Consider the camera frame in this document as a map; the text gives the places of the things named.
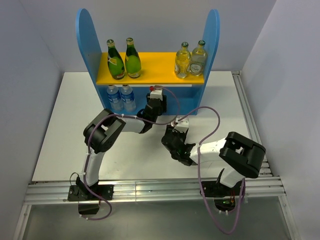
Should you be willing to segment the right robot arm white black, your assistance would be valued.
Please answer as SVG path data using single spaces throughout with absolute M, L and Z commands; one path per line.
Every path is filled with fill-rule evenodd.
M 214 142 L 185 143 L 188 130 L 188 127 L 167 125 L 161 143 L 172 159 L 188 167 L 223 160 L 226 167 L 211 188 L 215 197 L 225 197 L 243 178 L 256 179 L 259 176 L 266 155 L 263 145 L 235 131 Z

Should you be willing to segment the green glass bottle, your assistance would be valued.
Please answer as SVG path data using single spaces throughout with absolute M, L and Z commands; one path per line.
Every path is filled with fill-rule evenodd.
M 125 65 L 124 62 L 115 47 L 113 39 L 107 40 L 107 65 L 111 76 L 115 80 L 121 80 L 125 76 Z
M 132 37 L 126 39 L 125 69 L 129 77 L 135 79 L 141 75 L 141 60 Z

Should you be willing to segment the green glass bottle front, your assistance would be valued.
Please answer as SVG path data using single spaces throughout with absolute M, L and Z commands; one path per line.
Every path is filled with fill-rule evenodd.
M 132 37 L 126 39 L 125 69 L 129 77 L 135 79 L 141 75 L 141 60 Z

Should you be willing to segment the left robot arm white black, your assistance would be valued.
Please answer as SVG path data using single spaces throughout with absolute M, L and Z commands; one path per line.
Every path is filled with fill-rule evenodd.
M 138 111 L 136 116 L 116 115 L 106 108 L 84 129 L 87 153 L 82 172 L 75 184 L 79 188 L 79 194 L 86 200 L 96 197 L 103 157 L 120 133 L 144 134 L 152 128 L 159 116 L 167 112 L 167 96 L 161 89 L 148 93 L 146 100 L 144 109 Z

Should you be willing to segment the green glass bottle back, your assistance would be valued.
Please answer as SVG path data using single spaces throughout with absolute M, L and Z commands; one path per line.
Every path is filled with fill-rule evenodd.
M 125 76 L 125 65 L 124 62 L 115 47 L 113 39 L 107 40 L 107 65 L 111 76 L 115 80 L 121 80 Z

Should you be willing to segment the water bottle blue label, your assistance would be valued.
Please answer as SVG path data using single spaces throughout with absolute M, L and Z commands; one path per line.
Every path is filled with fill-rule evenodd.
M 120 93 L 125 110 L 128 112 L 133 112 L 136 109 L 133 88 L 129 85 L 123 85 Z
M 115 85 L 108 85 L 107 87 L 107 97 L 109 99 L 111 107 L 115 111 L 122 111 L 124 109 L 124 104 L 121 98 L 121 93 L 119 88 Z

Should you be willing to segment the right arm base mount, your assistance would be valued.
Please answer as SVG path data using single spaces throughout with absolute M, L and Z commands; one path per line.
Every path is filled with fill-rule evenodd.
M 244 182 L 242 188 L 242 181 L 237 182 L 232 188 L 224 186 L 217 181 L 202 181 L 201 184 L 204 196 L 213 199 L 214 206 L 218 212 L 232 213 L 236 210 L 236 197 L 240 197 L 240 202 L 245 198 L 246 183 Z

